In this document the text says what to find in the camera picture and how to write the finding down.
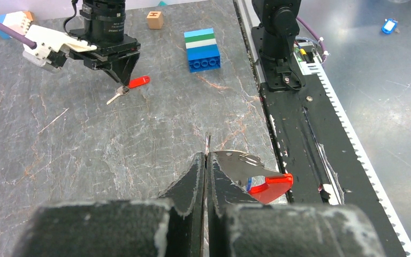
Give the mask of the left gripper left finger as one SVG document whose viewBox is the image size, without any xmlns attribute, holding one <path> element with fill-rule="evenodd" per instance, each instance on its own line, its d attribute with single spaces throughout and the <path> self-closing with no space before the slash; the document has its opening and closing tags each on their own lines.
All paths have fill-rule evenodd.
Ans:
<svg viewBox="0 0 411 257">
<path fill-rule="evenodd" d="M 206 158 L 157 198 L 41 206 L 13 256 L 202 256 Z"/>
</svg>

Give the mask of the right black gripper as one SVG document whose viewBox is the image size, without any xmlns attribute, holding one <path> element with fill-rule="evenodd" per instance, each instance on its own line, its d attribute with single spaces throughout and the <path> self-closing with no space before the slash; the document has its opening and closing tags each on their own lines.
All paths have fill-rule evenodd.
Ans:
<svg viewBox="0 0 411 257">
<path fill-rule="evenodd" d="M 132 72 L 140 57 L 141 43 L 134 37 L 124 34 L 123 40 L 109 42 L 82 38 L 97 46 L 96 50 L 71 52 L 69 58 L 82 60 L 91 70 L 102 70 L 119 83 L 116 93 L 128 93 Z"/>
</svg>

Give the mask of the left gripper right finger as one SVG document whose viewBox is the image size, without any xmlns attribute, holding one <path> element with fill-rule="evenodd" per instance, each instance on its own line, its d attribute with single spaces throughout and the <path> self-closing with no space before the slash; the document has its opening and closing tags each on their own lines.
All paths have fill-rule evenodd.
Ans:
<svg viewBox="0 0 411 257">
<path fill-rule="evenodd" d="M 235 152 L 208 154 L 210 256 L 385 256 L 366 214 L 354 205 L 264 205 L 228 172 Z"/>
</svg>

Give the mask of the key with red tag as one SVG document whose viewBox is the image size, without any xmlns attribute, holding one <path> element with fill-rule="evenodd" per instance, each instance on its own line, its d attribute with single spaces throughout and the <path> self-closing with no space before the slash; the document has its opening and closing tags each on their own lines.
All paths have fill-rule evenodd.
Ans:
<svg viewBox="0 0 411 257">
<path fill-rule="evenodd" d="M 137 88 L 143 85 L 150 83 L 151 78 L 147 75 L 139 78 L 132 79 L 127 86 L 121 86 L 116 90 L 116 94 L 112 97 L 108 102 L 107 105 L 111 104 L 116 98 L 122 95 L 126 95 L 130 89 Z"/>
</svg>

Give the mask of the keyring with blue red tags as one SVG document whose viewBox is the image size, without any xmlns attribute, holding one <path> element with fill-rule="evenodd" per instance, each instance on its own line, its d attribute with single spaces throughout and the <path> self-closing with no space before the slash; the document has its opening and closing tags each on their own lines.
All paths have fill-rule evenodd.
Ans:
<svg viewBox="0 0 411 257">
<path fill-rule="evenodd" d="M 287 193 L 294 180 L 290 173 L 267 169 L 260 158 L 239 150 L 211 150 L 211 134 L 205 135 L 207 156 L 225 177 L 262 204 L 270 204 Z"/>
</svg>

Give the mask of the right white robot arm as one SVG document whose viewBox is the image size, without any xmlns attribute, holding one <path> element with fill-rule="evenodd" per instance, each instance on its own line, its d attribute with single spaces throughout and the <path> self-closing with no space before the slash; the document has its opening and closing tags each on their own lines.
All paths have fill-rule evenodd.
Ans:
<svg viewBox="0 0 411 257">
<path fill-rule="evenodd" d="M 293 65 L 295 38 L 300 27 L 297 16 L 300 1 L 253 1 L 253 8 L 262 24 L 260 57 L 265 70 L 274 69 L 280 82 L 269 82 L 272 91 L 299 91 L 303 75 Z M 68 36 L 87 41 L 96 50 L 80 53 L 73 50 L 71 59 L 82 60 L 92 70 L 103 70 L 121 84 L 125 93 L 130 87 L 131 73 L 139 59 L 140 44 L 124 32 L 125 1 L 84 1 L 81 10 L 72 1 L 74 14 L 84 18 L 83 29 L 67 31 Z M 184 33 L 187 61 L 191 72 L 220 68 L 220 52 L 212 28 Z"/>
</svg>

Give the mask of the wooden letter H cube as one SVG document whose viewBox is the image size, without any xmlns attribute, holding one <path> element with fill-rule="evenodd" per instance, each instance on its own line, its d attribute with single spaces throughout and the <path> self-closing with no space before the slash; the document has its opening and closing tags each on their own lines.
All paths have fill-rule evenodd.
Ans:
<svg viewBox="0 0 411 257">
<path fill-rule="evenodd" d="M 146 17 L 149 29 L 162 29 L 164 17 L 161 11 L 150 11 Z"/>
</svg>

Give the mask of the blue green white brick stack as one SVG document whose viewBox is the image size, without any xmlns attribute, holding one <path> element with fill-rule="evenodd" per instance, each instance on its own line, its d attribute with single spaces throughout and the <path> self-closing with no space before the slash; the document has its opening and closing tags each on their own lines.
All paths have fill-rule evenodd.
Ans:
<svg viewBox="0 0 411 257">
<path fill-rule="evenodd" d="M 213 28 L 184 32 L 190 73 L 220 69 L 220 52 Z"/>
</svg>

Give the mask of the blue white brown brick stack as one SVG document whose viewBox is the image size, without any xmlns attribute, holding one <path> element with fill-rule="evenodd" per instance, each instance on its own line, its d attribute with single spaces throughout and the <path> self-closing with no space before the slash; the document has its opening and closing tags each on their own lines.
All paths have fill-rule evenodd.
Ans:
<svg viewBox="0 0 411 257">
<path fill-rule="evenodd" d="M 0 15 L 0 23 L 25 36 L 34 21 L 34 15 L 30 11 L 17 11 Z"/>
</svg>

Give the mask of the blue key tag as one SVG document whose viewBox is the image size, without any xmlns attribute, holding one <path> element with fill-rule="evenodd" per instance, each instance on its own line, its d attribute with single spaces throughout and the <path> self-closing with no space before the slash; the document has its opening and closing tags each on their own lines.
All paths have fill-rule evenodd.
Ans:
<svg viewBox="0 0 411 257">
<path fill-rule="evenodd" d="M 392 34 L 397 28 L 398 22 L 395 19 L 386 19 L 384 25 L 381 27 L 381 31 L 384 34 Z"/>
</svg>

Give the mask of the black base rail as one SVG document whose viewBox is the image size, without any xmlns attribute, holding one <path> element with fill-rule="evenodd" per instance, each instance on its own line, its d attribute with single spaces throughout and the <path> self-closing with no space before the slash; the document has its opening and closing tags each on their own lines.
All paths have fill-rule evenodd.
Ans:
<svg viewBox="0 0 411 257">
<path fill-rule="evenodd" d="M 300 62 L 323 64 L 327 55 L 322 49 L 323 40 L 298 34 L 293 65 L 303 75 L 305 85 L 299 91 L 272 91 L 268 83 L 280 80 L 274 69 L 265 70 L 262 66 L 263 28 L 252 2 L 235 1 L 234 5 L 279 169 L 294 177 L 286 196 L 288 202 L 358 206 L 374 225 L 385 254 L 407 256 L 318 75 L 304 75 L 300 69 Z"/>
</svg>

